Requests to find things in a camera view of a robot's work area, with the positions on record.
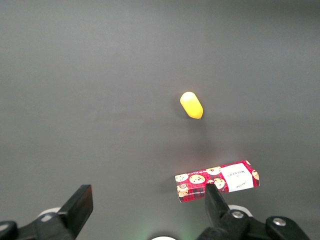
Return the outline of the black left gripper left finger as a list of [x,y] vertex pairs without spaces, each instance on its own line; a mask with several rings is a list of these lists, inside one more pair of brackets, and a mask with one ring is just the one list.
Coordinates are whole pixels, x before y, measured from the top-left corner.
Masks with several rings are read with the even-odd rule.
[[93,212],[90,184],[81,185],[62,207],[47,209],[31,223],[18,227],[13,220],[0,222],[2,240],[75,240]]

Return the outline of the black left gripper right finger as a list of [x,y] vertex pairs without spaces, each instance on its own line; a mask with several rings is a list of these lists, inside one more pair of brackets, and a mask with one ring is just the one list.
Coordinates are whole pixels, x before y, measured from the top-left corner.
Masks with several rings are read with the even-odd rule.
[[264,223],[240,209],[230,209],[214,184],[205,188],[205,209],[211,227],[198,240],[308,240],[299,225],[284,216],[270,216]]

